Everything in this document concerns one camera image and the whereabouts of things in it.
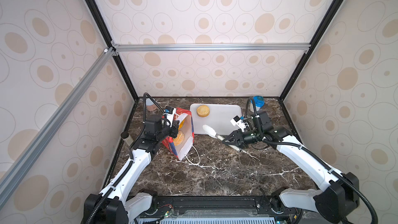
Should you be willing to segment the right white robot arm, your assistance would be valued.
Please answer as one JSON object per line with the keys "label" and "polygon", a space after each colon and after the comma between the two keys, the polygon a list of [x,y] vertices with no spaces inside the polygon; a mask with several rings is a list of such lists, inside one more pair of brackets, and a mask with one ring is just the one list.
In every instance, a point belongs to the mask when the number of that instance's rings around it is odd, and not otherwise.
{"label": "right white robot arm", "polygon": [[229,136],[223,137],[206,124],[203,125],[203,131],[237,151],[242,151],[250,144],[263,142],[298,165],[317,186],[316,190],[281,187],[266,198],[266,206],[273,213],[283,214],[290,208],[297,208],[299,214],[296,223],[303,211],[310,211],[320,214],[330,223],[347,224],[347,216],[363,202],[370,211],[371,223],[378,223],[376,210],[359,190],[359,180],[354,174],[345,174],[323,161],[285,127],[273,126],[267,112],[256,106],[254,97],[248,99],[246,108],[251,109],[253,114],[250,117],[234,117],[231,122],[238,128]]}

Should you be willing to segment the oval fake bread roll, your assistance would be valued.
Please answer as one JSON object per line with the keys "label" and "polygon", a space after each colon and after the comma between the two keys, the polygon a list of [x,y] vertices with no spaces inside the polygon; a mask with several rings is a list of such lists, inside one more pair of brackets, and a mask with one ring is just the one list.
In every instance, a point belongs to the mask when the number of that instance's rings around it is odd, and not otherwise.
{"label": "oval fake bread roll", "polygon": [[180,145],[185,139],[184,133],[182,131],[178,131],[177,137],[173,138],[173,143],[175,146]]}

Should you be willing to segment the red paper gift bag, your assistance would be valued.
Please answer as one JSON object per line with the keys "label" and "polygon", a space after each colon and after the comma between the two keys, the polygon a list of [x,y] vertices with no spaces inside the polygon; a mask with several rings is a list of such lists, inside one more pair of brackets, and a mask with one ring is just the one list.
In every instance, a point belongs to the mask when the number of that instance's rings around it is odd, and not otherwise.
{"label": "red paper gift bag", "polygon": [[166,108],[167,119],[173,115],[173,120],[179,121],[177,137],[167,137],[162,144],[175,156],[179,161],[185,159],[194,143],[194,128],[192,121],[192,113],[182,108]]}

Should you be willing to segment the ridged fake bread stack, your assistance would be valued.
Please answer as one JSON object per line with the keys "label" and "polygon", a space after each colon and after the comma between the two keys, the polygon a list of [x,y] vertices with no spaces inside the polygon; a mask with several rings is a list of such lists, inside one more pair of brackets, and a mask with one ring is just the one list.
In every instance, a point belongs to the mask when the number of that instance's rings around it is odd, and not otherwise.
{"label": "ridged fake bread stack", "polygon": [[186,120],[185,118],[184,119],[179,119],[179,127],[178,127],[179,130],[184,126],[185,120]]}

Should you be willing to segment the round fake bread bun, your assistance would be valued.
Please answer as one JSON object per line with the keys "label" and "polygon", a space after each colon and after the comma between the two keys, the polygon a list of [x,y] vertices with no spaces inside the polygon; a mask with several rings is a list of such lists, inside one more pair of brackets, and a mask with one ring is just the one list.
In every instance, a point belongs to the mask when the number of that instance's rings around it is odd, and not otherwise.
{"label": "round fake bread bun", "polygon": [[197,115],[199,117],[204,118],[204,117],[207,117],[209,114],[210,114],[210,109],[207,105],[200,105],[197,108]]}

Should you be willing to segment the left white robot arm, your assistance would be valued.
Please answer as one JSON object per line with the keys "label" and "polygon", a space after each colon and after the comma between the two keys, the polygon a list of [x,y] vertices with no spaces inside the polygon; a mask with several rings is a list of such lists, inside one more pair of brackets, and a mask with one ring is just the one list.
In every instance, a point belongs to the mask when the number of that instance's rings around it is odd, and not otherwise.
{"label": "left white robot arm", "polygon": [[134,141],[129,141],[128,132],[121,134],[128,144],[129,159],[99,194],[87,197],[81,221],[83,224],[130,224],[151,208],[153,195],[142,192],[132,199],[128,199],[128,196],[142,171],[159,151],[162,141],[178,135],[176,109],[167,106],[160,111],[159,115],[143,116],[142,129]]}

